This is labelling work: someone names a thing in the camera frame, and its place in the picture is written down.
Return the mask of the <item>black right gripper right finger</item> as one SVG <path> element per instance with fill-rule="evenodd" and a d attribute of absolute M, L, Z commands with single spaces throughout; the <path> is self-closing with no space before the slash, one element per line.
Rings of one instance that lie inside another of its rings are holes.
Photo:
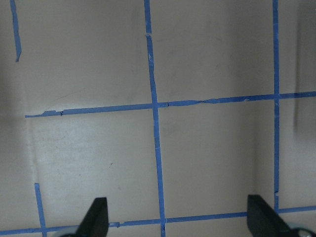
<path fill-rule="evenodd" d="M 260 195 L 247 197 L 247 227 L 253 237 L 290 237 L 290 227 Z"/>

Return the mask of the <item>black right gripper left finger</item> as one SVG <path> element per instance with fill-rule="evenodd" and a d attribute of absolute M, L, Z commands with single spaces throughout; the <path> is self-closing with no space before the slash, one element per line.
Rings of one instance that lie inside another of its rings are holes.
<path fill-rule="evenodd" d="M 75 232 L 76 237 L 106 237 L 109 215 L 106 197 L 96 198 Z"/>

